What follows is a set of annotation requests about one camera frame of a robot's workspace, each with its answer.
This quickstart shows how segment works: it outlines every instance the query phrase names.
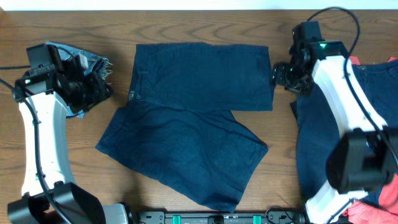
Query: gray blue cloth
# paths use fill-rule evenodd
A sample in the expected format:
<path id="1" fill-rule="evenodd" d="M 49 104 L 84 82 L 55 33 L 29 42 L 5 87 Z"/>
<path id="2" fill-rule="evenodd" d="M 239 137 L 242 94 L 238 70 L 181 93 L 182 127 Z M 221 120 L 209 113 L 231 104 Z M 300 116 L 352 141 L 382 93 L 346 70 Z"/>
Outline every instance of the gray blue cloth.
<path id="1" fill-rule="evenodd" d="M 73 56 L 78 54 L 86 56 L 88 61 L 88 69 L 84 71 L 84 75 L 87 75 L 91 72 L 96 72 L 98 75 L 100 75 L 100 77 L 102 77 L 102 79 L 105 79 L 108 75 L 112 73 L 111 70 L 108 70 L 108 67 L 111 66 L 112 64 L 109 62 L 109 60 L 106 57 L 98 56 L 91 52 L 63 44 L 57 44 L 53 42 L 47 42 L 46 44 L 62 47 L 65 50 L 69 51 Z M 66 53 L 64 50 L 58 49 L 58 52 L 62 60 L 67 60 L 71 57 L 70 54 Z M 76 115 L 76 117 L 78 118 L 83 118 L 85 116 L 85 113 L 83 111 L 79 111 L 78 113 L 73 114 L 70 108 L 68 107 L 67 116 L 73 116 L 73 115 Z"/>
<path id="2" fill-rule="evenodd" d="M 398 61 L 353 65 L 353 70 L 374 109 L 388 126 L 398 127 Z M 311 198 L 326 181 L 326 160 L 340 140 L 336 121 L 318 86 L 309 98 L 297 98 L 297 124 L 298 179 L 303 196 Z M 366 200 L 378 205 L 380 193 L 381 188 Z"/>
<path id="3" fill-rule="evenodd" d="M 209 208 L 233 212 L 268 148 L 230 110 L 269 111 L 267 47 L 137 45 L 130 101 L 96 148 Z"/>

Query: white background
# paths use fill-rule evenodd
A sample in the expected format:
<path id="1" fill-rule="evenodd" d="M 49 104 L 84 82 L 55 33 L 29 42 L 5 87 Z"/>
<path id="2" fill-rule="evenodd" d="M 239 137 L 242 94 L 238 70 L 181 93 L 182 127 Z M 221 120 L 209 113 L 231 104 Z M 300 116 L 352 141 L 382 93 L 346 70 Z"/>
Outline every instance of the white background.
<path id="1" fill-rule="evenodd" d="M 398 0 L 0 0 L 20 10 L 231 10 L 231 9 L 398 9 Z"/>

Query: green tape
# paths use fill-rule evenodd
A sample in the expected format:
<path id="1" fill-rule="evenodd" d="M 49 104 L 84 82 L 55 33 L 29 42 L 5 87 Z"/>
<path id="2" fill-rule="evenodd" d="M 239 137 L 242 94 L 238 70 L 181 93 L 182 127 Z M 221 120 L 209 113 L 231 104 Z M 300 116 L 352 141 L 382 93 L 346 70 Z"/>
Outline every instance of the green tape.
<path id="1" fill-rule="evenodd" d="M 174 215 L 173 216 L 173 224 L 181 224 L 181 216 Z"/>
<path id="2" fill-rule="evenodd" d="M 261 216 L 253 215 L 253 224 L 261 224 Z"/>

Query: dark blue cloth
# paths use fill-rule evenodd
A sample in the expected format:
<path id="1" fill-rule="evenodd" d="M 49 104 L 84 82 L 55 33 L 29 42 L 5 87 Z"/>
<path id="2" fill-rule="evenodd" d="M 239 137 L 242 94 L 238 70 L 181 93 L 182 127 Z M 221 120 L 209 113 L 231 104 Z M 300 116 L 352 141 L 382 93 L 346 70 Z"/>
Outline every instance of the dark blue cloth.
<path id="1" fill-rule="evenodd" d="M 398 127 L 398 61 L 354 65 L 355 76 L 374 109 L 388 126 Z M 336 121 L 321 89 L 297 98 L 297 172 L 305 198 L 313 197 L 326 181 L 326 160 L 340 137 Z M 381 188 L 366 198 L 378 205 Z"/>
<path id="2" fill-rule="evenodd" d="M 96 148 L 209 208 L 233 212 L 268 148 L 230 110 L 271 110 L 267 47 L 137 45 L 130 101 Z"/>

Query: wooden table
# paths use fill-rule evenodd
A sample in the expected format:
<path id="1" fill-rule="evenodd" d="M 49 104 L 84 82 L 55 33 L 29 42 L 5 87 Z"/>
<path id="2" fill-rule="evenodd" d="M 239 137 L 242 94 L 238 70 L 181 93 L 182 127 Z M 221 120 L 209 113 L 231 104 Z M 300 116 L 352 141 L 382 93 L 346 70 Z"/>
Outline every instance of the wooden table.
<path id="1" fill-rule="evenodd" d="M 27 65 L 25 49 L 47 40 L 106 55 L 114 64 L 109 82 L 115 95 L 84 119 L 67 121 L 70 163 L 80 187 L 101 203 L 125 201 L 137 210 L 209 210 L 156 180 L 133 172 L 94 146 L 117 108 L 127 102 L 136 44 L 206 42 L 267 45 L 271 64 L 290 60 L 292 28 L 314 11 L 101 11 L 5 12 L 0 15 L 0 66 Z M 362 63 L 381 63 L 398 55 L 397 11 L 356 11 L 362 35 L 354 51 Z M 320 15 L 322 34 L 349 47 L 353 21 L 341 12 Z M 9 83 L 24 70 L 0 71 Z M 271 205 L 302 206 L 295 162 L 297 125 L 289 108 L 295 95 L 277 88 L 273 112 L 234 112 L 235 118 L 269 145 L 237 211 Z M 0 222 L 7 204 L 20 199 L 25 172 L 24 126 L 11 93 L 0 86 Z"/>

